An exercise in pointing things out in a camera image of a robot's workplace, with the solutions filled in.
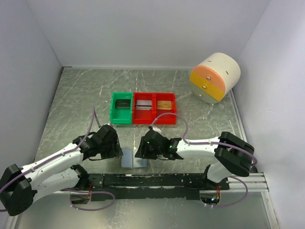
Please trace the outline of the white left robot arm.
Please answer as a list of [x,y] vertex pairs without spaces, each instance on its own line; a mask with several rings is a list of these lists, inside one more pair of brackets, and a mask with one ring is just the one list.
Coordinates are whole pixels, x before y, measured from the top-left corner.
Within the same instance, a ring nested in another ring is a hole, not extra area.
[[62,150],[37,162],[7,167],[0,178],[0,201],[4,211],[16,216],[56,191],[91,189],[89,173],[80,163],[97,155],[101,159],[122,155],[118,134],[110,125],[75,138]]

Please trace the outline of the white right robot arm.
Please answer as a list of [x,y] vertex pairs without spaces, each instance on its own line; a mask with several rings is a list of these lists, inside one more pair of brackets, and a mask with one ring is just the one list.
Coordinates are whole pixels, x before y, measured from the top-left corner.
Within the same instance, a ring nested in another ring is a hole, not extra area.
[[230,132],[222,132],[219,137],[189,140],[171,138],[151,129],[141,137],[135,153],[136,158],[156,160],[160,156],[168,160],[184,160],[193,157],[213,157],[216,163],[209,165],[202,184],[206,189],[214,189],[220,181],[231,176],[247,177],[254,157],[254,147]]

